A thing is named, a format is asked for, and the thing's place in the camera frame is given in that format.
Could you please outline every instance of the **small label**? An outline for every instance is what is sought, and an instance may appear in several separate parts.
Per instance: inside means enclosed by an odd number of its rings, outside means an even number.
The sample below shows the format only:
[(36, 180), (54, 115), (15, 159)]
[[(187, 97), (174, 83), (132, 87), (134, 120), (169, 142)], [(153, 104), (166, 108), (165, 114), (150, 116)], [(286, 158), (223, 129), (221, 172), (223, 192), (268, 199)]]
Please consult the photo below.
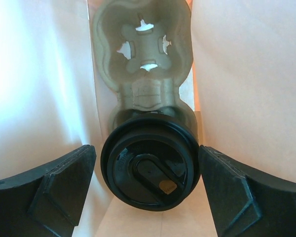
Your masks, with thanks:
[(162, 180), (159, 183), (159, 188), (168, 195), (172, 193), (177, 187), (177, 184), (172, 180)]

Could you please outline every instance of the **black lid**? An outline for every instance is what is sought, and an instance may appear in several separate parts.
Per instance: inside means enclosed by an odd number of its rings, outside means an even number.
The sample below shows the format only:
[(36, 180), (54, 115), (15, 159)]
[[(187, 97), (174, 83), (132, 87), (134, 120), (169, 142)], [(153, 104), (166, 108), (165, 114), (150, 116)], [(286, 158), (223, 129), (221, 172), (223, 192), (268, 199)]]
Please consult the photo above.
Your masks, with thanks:
[(128, 120), (106, 140), (101, 170), (123, 202), (163, 211), (180, 204), (200, 177), (196, 139), (175, 118), (143, 114)]

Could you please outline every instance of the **black plastic piece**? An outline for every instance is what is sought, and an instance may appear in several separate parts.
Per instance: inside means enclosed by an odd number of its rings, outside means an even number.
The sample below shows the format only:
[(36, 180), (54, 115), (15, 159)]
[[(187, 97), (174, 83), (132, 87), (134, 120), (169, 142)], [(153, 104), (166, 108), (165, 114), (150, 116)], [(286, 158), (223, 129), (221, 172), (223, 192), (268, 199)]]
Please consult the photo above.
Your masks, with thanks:
[(93, 146), (0, 180), (0, 237), (70, 237), (79, 224), (94, 164)]
[(210, 147), (199, 158), (218, 237), (296, 237), (296, 183)]
[(128, 120), (106, 140), (101, 169), (125, 203), (164, 211), (180, 204), (200, 178), (196, 139), (175, 118), (147, 113)]

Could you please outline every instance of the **black plastic lid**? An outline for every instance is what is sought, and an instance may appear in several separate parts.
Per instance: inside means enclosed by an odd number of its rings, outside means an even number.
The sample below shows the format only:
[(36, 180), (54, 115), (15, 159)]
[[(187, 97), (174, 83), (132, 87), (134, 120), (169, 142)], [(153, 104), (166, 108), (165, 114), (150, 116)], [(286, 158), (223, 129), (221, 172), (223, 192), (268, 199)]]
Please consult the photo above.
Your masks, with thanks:
[(180, 204), (200, 178), (196, 139), (175, 118), (143, 114), (128, 120), (106, 140), (101, 170), (123, 202), (150, 211)]

